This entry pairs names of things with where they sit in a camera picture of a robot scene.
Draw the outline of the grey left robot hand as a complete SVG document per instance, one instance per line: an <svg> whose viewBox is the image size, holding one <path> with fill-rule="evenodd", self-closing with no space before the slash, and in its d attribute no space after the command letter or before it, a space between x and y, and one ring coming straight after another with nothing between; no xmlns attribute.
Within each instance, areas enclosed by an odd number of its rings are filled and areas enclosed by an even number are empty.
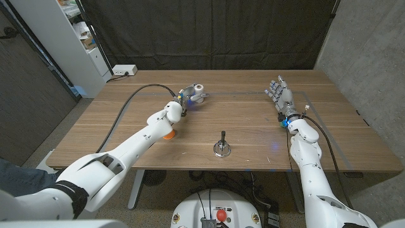
<svg viewBox="0 0 405 228"><path fill-rule="evenodd" d="M204 92L202 84L194 83L185 89L181 89L173 100L179 103L182 109L185 110L189 103L202 103L208 96L209 94Z"/></svg>

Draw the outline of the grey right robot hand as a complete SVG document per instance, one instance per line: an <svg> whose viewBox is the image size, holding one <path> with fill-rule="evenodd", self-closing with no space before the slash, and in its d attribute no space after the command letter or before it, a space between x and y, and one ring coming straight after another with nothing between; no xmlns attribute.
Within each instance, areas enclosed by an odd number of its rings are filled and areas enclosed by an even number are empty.
<svg viewBox="0 0 405 228"><path fill-rule="evenodd" d="M279 122L294 121L299 116L294 104L292 91L289 89L286 81L281 75L278 76L278 82L271 81L269 89L265 93L272 99L278 112Z"/></svg>

